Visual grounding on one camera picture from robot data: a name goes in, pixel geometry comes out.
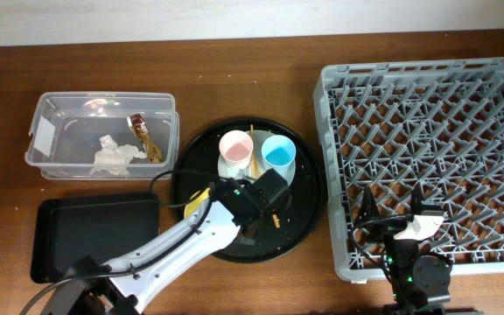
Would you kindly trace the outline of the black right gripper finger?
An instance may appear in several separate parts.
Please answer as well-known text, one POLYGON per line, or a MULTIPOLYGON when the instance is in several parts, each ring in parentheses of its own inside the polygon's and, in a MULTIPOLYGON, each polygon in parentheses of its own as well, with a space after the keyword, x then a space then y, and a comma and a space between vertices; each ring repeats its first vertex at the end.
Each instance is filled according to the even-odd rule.
POLYGON ((418 188, 410 195, 409 213, 411 215, 442 215, 442 207, 438 203, 426 201, 418 188))
POLYGON ((358 212, 358 221, 371 221, 380 219, 378 206, 376 205, 375 196, 371 188, 367 185, 363 189, 360 210, 358 212))

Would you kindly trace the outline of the yellow bowl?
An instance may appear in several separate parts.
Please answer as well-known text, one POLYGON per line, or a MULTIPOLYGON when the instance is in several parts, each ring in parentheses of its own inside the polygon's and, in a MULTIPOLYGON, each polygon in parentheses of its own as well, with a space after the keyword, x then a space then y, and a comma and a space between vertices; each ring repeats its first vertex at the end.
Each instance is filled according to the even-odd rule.
POLYGON ((200 206, 200 204, 206 200, 209 197, 209 191, 210 188, 206 188, 203 191, 196 192, 192 197, 191 197, 191 202, 185 205, 184 212, 183 212, 183 218, 188 218, 190 217, 196 209, 200 206))

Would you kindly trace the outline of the blue cup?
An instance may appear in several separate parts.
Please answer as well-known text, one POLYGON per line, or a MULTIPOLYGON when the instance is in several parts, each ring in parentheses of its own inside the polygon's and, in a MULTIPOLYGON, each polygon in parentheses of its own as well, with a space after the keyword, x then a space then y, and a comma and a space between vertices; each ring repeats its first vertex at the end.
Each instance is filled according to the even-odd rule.
POLYGON ((282 135, 268 137, 261 148, 264 166, 280 174, 285 174, 291 168, 296 153, 295 144, 287 136, 282 135))

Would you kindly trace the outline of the pink cup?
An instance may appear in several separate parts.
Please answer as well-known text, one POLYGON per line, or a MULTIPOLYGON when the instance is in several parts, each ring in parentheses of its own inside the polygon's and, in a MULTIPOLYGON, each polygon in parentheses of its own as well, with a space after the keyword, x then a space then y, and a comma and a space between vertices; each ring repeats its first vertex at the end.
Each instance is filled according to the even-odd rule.
POLYGON ((251 161, 252 139, 245 131, 229 131, 221 137, 219 151, 231 168, 245 169, 251 161))

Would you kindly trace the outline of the gold snack wrapper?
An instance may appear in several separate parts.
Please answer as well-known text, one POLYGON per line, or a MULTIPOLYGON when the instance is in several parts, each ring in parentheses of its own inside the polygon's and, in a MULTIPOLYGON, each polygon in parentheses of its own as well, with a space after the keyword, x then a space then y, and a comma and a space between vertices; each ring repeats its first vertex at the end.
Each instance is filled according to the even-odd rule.
POLYGON ((130 115, 127 122, 134 136, 142 143, 150 162, 152 164, 163 163, 165 156, 159 147, 152 142, 149 129, 142 116, 140 114, 130 115))

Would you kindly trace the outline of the white tissue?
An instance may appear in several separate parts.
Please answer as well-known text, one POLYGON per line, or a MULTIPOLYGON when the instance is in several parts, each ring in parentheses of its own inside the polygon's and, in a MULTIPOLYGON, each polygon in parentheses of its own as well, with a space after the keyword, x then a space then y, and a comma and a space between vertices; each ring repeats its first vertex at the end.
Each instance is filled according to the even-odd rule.
POLYGON ((144 151, 136 146, 125 144, 119 146, 111 135, 100 138, 101 150, 94 154, 94 164, 90 174, 106 171, 114 176, 128 176, 127 165, 134 158, 147 158, 144 151))

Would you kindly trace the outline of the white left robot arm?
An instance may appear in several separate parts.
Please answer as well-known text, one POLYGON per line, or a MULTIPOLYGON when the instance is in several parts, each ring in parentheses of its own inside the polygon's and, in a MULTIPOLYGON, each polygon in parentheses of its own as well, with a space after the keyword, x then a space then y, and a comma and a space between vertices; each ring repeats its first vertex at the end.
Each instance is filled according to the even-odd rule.
POLYGON ((24 309, 49 294, 44 314, 141 314, 194 264, 226 248, 240 233, 255 237, 261 219, 292 200, 287 180, 274 170, 252 181, 215 176, 201 194, 204 200, 174 227, 101 265, 87 259, 24 309))

